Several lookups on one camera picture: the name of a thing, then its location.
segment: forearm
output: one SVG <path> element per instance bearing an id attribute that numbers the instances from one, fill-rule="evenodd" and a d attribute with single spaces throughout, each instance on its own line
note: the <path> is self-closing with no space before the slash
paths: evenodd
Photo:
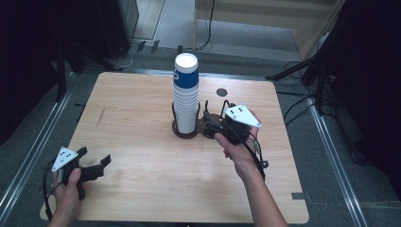
<path id="1" fill-rule="evenodd" d="M 257 169 L 249 177 L 243 178 L 243 183 L 251 206 L 254 226 L 287 226 Z"/>

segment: gray floor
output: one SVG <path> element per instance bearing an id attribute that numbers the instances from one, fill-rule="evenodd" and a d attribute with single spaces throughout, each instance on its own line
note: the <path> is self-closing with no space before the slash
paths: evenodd
<path id="1" fill-rule="evenodd" d="M 166 18 L 172 17 L 172 15 L 169 16 L 168 14 L 177 14 L 173 9 L 177 9 L 178 5 L 174 5 L 174 3 L 182 4 L 183 2 L 192 1 L 166 1 L 161 24 L 156 34 L 156 39 L 161 40 L 161 47 L 163 48 L 159 48 L 153 54 L 150 53 L 150 47 L 146 47 L 141 52 L 136 52 L 133 49 L 131 51 L 132 64 L 125 68 L 123 72 L 138 72 L 139 69 L 172 71 L 174 58 L 177 53 L 176 46 L 178 44 L 183 44 L 184 46 L 190 45 L 188 37 L 191 36 L 192 30 L 190 33 L 185 33 L 186 38 L 183 38 L 183 35 L 177 35 L 175 32 L 178 24 L 171 23 L 170 19 L 167 20 Z M 200 27 L 204 25 L 202 21 L 199 21 L 199 23 Z M 277 37 L 280 37 L 279 34 L 284 36 L 286 32 L 280 30 L 277 34 Z M 270 35 L 270 39 L 278 40 L 277 37 L 274 38 L 273 33 Z M 237 78 L 263 80 L 266 75 L 274 75 L 284 70 L 288 61 L 297 61 L 297 51 L 294 49 L 294 44 L 291 42 L 290 36 L 287 36 L 285 39 L 283 38 L 282 44 L 270 42 L 270 45 L 260 47 L 263 49 L 261 52 L 267 51 L 269 53 L 263 55 L 263 58 L 253 55 L 251 55 L 253 56 L 251 58 L 250 55 L 246 54 L 247 51 L 245 50 L 247 48 L 243 48 L 244 55 L 238 56 L 238 53 L 241 53 L 242 50 L 239 52 L 237 50 L 232 51 L 232 46 L 235 45 L 235 42 L 242 40 L 241 36 L 238 35 L 238 39 L 226 39 L 228 43 L 222 43 L 224 41 L 224 39 L 220 38 L 222 36 L 224 36 L 222 33 L 213 33 L 213 48 L 209 51 L 194 53 L 200 61 L 200 70 L 203 74 L 207 73 L 209 76 L 215 77 L 221 77 L 221 75 L 238 75 Z M 221 49 L 215 48 L 218 46 L 218 43 L 222 43 L 220 46 Z M 131 58 L 127 54 L 116 61 L 120 64 L 128 64 L 131 62 Z M 78 75 L 60 120 L 47 139 L 42 150 L 42 155 L 32 169 L 32 173 L 27 179 L 18 201 L 13 205 L 5 226 L 44 226 L 46 224 L 45 221 L 39 218 L 39 210 L 43 203 L 42 192 L 40 191 L 43 167 L 54 157 L 61 146 L 68 146 L 78 124 L 77 119 L 82 111 L 82 107 L 75 104 L 86 103 L 96 82 L 96 78 L 102 71 L 104 69 L 100 65 L 87 61 L 85 72 L 82 75 Z M 278 92 L 303 93 L 305 88 L 294 77 L 287 77 L 277 82 L 276 90 Z M 20 127 L 7 143 L 0 146 L 0 152 L 3 154 L 4 160 L 3 164 L 0 165 L 0 172 L 2 173 L 0 175 L 0 190 L 3 193 L 14 179 L 32 144 L 35 142 L 35 138 L 40 132 L 42 125 L 54 107 L 56 93 L 56 87 L 49 91 L 25 121 L 21 123 Z M 301 96 L 281 94 L 278 97 L 283 113 L 292 104 L 301 99 Z M 295 116 L 306 107 L 306 101 L 297 105 L 290 112 L 287 119 Z M 399 223 L 401 223 L 401 204 L 397 200 L 387 176 L 374 166 L 359 166 L 354 164 L 349 146 L 341 133 L 336 118 L 325 116 L 323 119 L 336 145 L 338 155 L 350 183 L 357 194 L 368 225 L 399 226 Z M 307 195 L 311 196 L 311 200 L 306 202 L 310 219 L 307 224 L 302 226 L 354 226 L 347 203 L 344 200 L 344 195 L 340 190 L 338 179 L 330 165 L 326 149 L 311 112 L 307 112 L 293 121 L 287 129 L 302 188 Z M 108 224 L 111 223 L 78 221 L 75 226 L 107 226 Z M 138 223 L 131 222 L 120 224 L 138 226 Z"/>

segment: human hand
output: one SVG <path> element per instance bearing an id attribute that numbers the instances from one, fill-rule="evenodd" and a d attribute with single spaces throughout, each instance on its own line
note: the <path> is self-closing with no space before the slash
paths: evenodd
<path id="1" fill-rule="evenodd" d="M 253 111 L 251 111 L 251 113 L 260 122 L 256 114 Z M 253 150 L 253 152 L 256 152 L 253 140 L 257 138 L 258 131 L 259 131 L 258 128 L 251 127 L 250 133 L 254 136 L 254 138 L 250 134 L 250 139 L 246 141 L 247 145 Z M 242 181 L 245 181 L 252 176 L 257 176 L 257 175 L 260 176 L 259 170 L 251 154 L 243 144 L 233 145 L 221 133 L 216 133 L 215 139 L 223 147 L 223 152 L 225 154 L 225 157 L 233 160 L 235 164 L 235 171 L 238 174 L 238 176 L 242 179 Z"/>
<path id="2" fill-rule="evenodd" d="M 69 226 L 78 217 L 82 207 L 77 190 L 80 173 L 80 168 L 75 168 L 70 174 L 68 185 L 61 183 L 56 188 L 57 207 L 48 226 Z M 57 185 L 57 173 L 53 173 L 53 186 Z"/>

